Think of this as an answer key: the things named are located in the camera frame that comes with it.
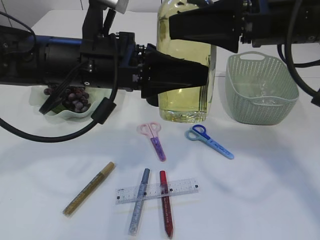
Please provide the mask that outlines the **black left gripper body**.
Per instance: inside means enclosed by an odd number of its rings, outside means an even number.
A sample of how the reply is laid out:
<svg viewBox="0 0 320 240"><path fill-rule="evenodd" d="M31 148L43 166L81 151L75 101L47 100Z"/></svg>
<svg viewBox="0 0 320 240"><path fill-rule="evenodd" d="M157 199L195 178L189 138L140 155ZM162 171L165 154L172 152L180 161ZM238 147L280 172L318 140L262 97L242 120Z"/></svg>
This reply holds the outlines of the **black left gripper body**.
<svg viewBox="0 0 320 240"><path fill-rule="evenodd" d="M83 85L111 89L114 78L121 90L140 90L146 53L144 45L136 44L135 34L120 32L118 36L83 39L80 45L81 61L88 61L80 69Z"/></svg>

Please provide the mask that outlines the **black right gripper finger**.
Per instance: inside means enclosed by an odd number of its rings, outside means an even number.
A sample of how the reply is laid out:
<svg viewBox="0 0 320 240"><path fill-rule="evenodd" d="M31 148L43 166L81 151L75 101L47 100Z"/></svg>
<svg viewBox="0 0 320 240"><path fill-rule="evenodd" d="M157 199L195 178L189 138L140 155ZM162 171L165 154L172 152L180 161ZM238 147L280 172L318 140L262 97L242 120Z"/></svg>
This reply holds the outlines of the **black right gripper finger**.
<svg viewBox="0 0 320 240"><path fill-rule="evenodd" d="M242 33L241 16L239 0L218 0L170 16L169 35L172 40L207 43L237 53Z"/></svg>

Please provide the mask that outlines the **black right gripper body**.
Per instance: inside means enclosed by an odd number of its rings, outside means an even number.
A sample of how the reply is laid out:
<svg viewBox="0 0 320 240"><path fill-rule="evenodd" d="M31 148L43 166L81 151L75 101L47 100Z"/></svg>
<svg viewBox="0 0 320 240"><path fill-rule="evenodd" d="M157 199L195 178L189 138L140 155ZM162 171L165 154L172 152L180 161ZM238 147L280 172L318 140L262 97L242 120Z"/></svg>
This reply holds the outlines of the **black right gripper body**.
<svg viewBox="0 0 320 240"><path fill-rule="evenodd" d="M241 37L243 44L272 45L269 0L241 0Z"/></svg>

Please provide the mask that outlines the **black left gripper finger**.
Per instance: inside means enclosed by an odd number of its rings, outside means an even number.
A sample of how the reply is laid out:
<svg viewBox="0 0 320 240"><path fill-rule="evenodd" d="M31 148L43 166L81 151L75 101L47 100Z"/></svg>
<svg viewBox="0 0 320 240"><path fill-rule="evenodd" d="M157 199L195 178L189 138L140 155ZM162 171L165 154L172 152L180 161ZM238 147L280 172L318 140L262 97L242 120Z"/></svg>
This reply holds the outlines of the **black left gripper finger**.
<svg viewBox="0 0 320 240"><path fill-rule="evenodd" d="M175 58L148 44L140 74L141 98L207 84L209 68L201 63Z"/></svg>

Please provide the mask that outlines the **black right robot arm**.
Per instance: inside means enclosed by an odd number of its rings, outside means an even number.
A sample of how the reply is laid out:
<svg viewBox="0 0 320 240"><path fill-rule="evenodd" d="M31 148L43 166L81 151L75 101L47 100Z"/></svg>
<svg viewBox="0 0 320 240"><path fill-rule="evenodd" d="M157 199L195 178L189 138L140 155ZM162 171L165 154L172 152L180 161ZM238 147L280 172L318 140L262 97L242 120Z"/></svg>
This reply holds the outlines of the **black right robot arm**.
<svg viewBox="0 0 320 240"><path fill-rule="evenodd" d="M211 44L232 53L239 44L254 48L320 41L320 2L304 0L296 14L293 0L218 0L169 17L172 40Z"/></svg>

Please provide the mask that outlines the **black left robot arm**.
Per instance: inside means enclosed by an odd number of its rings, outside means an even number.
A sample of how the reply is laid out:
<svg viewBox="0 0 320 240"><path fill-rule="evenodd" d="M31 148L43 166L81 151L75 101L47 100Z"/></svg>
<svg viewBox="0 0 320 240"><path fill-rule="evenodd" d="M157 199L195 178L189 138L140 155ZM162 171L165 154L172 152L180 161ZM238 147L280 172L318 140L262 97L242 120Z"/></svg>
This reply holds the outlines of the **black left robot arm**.
<svg viewBox="0 0 320 240"><path fill-rule="evenodd" d="M79 66L73 86L140 91L147 99L171 90L206 85L209 69L193 61L137 45L135 34L120 32L94 40L32 36L28 31L0 28L0 82L5 85L59 85Z"/></svg>

